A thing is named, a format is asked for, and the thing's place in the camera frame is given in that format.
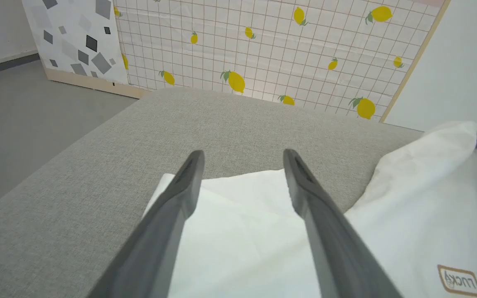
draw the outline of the lemon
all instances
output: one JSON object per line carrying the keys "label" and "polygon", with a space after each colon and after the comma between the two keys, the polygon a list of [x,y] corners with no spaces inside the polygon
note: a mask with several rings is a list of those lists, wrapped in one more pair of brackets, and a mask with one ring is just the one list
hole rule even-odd
{"label": "lemon", "polygon": [[371,119],[371,116],[375,113],[375,104],[367,98],[353,98],[349,102],[349,105],[351,103],[353,108],[358,106],[358,108],[356,108],[356,112],[358,112],[358,115],[360,115],[362,118]]}
{"label": "lemon", "polygon": [[194,45],[198,42],[198,35],[193,31],[193,36],[191,36],[191,43]]}
{"label": "lemon", "polygon": [[121,53],[121,55],[123,55],[123,62],[125,63],[125,68],[128,69],[128,59],[123,53]]}
{"label": "lemon", "polygon": [[395,60],[393,61],[393,65],[395,65],[396,68],[403,68],[404,64],[402,62],[402,58],[397,56]]}
{"label": "lemon", "polygon": [[236,92],[244,93],[244,87],[246,87],[246,83],[240,74],[228,70],[227,72],[222,72],[220,74],[220,78],[222,78],[222,76],[224,76],[225,82],[227,82],[229,79],[228,83],[231,89],[235,90]]}
{"label": "lemon", "polygon": [[305,19],[305,12],[299,7],[297,7],[296,11],[294,12],[294,21],[296,21],[296,23],[300,26],[305,26],[308,24]]}
{"label": "lemon", "polygon": [[255,34],[253,34],[253,31],[251,30],[250,27],[246,27],[246,30],[244,30],[244,33],[249,39],[255,39]]}
{"label": "lemon", "polygon": [[373,23],[373,19],[377,22],[386,22],[392,16],[393,15],[389,7],[380,6],[373,9],[373,11],[369,12],[369,14],[366,17],[366,24],[367,24],[367,21]]}
{"label": "lemon", "polygon": [[333,70],[333,69],[336,68],[336,66],[337,66],[337,59],[334,58],[334,59],[332,60],[332,62],[329,63],[328,68],[329,68],[329,70]]}
{"label": "lemon", "polygon": [[174,86],[174,77],[169,72],[165,72],[165,70],[161,70],[159,72],[159,75],[161,75],[162,78],[165,78],[165,81],[167,83]]}
{"label": "lemon", "polygon": [[113,7],[113,13],[115,14],[116,17],[122,17],[123,16],[123,14],[121,12],[119,12],[117,7],[115,7],[115,6]]}
{"label": "lemon", "polygon": [[291,106],[295,106],[294,99],[291,98],[290,96],[279,96],[279,100],[280,100],[280,102],[282,102],[284,104],[289,104]]}

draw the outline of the gray sofa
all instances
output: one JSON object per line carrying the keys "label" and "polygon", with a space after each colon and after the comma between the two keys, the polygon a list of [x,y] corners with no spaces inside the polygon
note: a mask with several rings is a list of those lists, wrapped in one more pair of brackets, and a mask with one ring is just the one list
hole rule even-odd
{"label": "gray sofa", "polygon": [[204,178],[280,169],[295,149],[346,211],[378,160],[420,134],[244,96],[152,92],[0,199],[0,298],[85,297],[161,175],[194,149]]}

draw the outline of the white cloth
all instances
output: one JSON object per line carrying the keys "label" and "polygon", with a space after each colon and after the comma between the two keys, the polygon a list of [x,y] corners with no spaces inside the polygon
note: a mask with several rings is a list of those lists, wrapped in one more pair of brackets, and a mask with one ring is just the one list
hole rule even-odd
{"label": "white cloth", "polygon": [[[477,294],[476,139],[477,125],[448,124],[384,156],[346,212],[405,298]],[[283,170],[202,181],[169,296],[320,296]]]}

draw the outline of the wooden frame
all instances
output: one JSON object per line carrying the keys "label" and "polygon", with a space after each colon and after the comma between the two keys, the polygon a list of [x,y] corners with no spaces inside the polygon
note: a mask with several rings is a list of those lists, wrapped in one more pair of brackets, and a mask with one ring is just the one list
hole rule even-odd
{"label": "wooden frame", "polygon": [[61,70],[51,70],[46,68],[43,64],[43,70],[47,75],[47,79],[51,81],[57,81],[60,83],[66,83],[71,85],[76,85],[80,87],[85,87],[89,89],[100,90],[104,92],[119,94],[122,96],[128,96],[135,99],[142,98],[147,92],[150,92],[145,89],[138,87],[123,85],[106,79],[99,79],[98,77],[92,76],[83,76],[74,73],[63,72]]}
{"label": "wooden frame", "polygon": [[391,111],[391,108],[397,102],[397,99],[399,98],[399,95],[401,94],[402,89],[405,87],[407,80],[410,78],[411,73],[413,72],[413,70],[417,66],[417,62],[419,62],[419,60],[421,59],[422,53],[424,53],[424,50],[426,50],[426,46],[430,42],[430,39],[432,39],[432,36],[434,35],[434,32],[435,32],[437,26],[441,22],[441,19],[443,18],[443,15],[445,14],[446,8],[448,8],[448,5],[450,4],[450,1],[451,0],[445,0],[445,2],[443,2],[443,6],[441,6],[441,9],[439,10],[439,13],[437,14],[436,19],[434,21],[434,24],[430,28],[430,31],[428,32],[428,35],[426,35],[426,39],[424,40],[424,42],[422,42],[422,46],[419,49],[419,52],[417,52],[417,55],[415,56],[415,59],[413,59],[413,64],[411,65],[410,69],[407,71],[404,79],[402,80],[399,88],[397,89],[397,92],[395,92],[395,95],[391,99],[391,102],[388,105],[388,108],[386,108],[386,111],[384,112],[384,115],[382,115],[382,118],[380,118],[381,123],[384,123],[384,121],[386,120],[386,117],[389,115],[389,113]]}

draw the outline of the logo label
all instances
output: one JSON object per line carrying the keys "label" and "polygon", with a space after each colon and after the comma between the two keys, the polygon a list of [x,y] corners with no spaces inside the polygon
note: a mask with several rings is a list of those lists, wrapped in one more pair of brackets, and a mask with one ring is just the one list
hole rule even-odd
{"label": "logo label", "polygon": [[439,277],[449,293],[477,297],[477,279],[473,272],[437,265]]}

